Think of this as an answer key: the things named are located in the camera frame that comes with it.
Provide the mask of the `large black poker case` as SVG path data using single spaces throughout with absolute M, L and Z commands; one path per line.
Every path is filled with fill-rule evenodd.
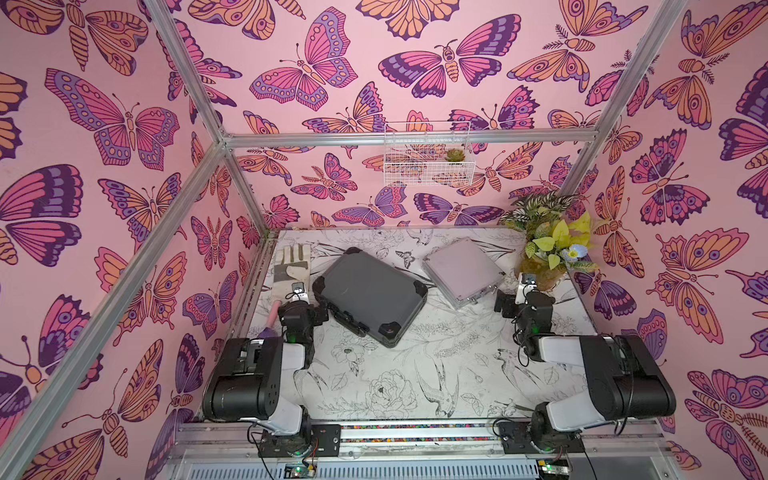
M 347 330 L 393 348 L 426 304 L 428 287 L 351 247 L 313 281 L 312 292 Z

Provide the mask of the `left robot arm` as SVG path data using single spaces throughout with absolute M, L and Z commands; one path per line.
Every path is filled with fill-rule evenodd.
M 255 445 L 270 455 L 308 458 L 319 450 L 305 406 L 286 398 L 282 387 L 311 366 L 314 330 L 328 320 L 324 303 L 298 300 L 277 308 L 281 332 L 267 338 L 233 338 L 223 348 L 202 399 L 203 418 L 249 423 L 262 437 Z

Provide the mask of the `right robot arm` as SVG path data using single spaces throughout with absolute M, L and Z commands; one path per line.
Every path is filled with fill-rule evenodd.
M 637 335 L 559 335 L 551 330 L 555 299 L 536 289 L 517 297 L 499 291 L 494 311 L 512 321 L 513 341 L 527 364 L 580 367 L 586 389 L 531 413 L 527 437 L 540 452 L 566 447 L 584 430 L 630 419 L 669 417 L 677 400 Z

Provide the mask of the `pink purple garden trowel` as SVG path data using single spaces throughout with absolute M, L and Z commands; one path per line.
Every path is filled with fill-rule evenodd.
M 273 337 L 279 336 L 279 332 L 276 330 L 276 323 L 278 320 L 279 308 L 281 304 L 282 302 L 280 300 L 275 300 L 272 303 L 269 315 L 267 316 L 265 326 L 258 334 L 259 339 L 273 338 Z

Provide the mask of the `beige work glove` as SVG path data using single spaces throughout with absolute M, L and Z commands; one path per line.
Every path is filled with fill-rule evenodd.
M 291 284 L 303 282 L 309 295 L 311 273 L 311 246 L 295 244 L 286 246 L 277 252 L 273 268 L 271 300 L 291 302 L 286 295 L 291 291 Z

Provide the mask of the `potted green plant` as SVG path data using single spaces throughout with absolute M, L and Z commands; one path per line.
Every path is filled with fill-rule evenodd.
M 597 265 L 589 259 L 591 217 L 587 212 L 573 220 L 568 210 L 580 199 L 577 195 L 528 193 L 512 203 L 502 224 L 525 237 L 521 260 L 516 268 L 520 282 L 533 281 L 544 292 L 553 290 L 572 273 L 594 273 Z

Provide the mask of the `small succulent in basket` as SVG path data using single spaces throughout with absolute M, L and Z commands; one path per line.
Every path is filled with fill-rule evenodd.
M 460 163 L 464 162 L 466 159 L 466 154 L 463 149 L 460 148 L 452 148 L 448 149 L 445 152 L 445 161 L 449 163 Z

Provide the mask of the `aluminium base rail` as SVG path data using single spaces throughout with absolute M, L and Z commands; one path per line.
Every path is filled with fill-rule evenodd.
M 653 421 L 595 427 L 545 453 L 518 419 L 319 422 L 296 456 L 257 427 L 181 428 L 162 479 L 682 479 Z

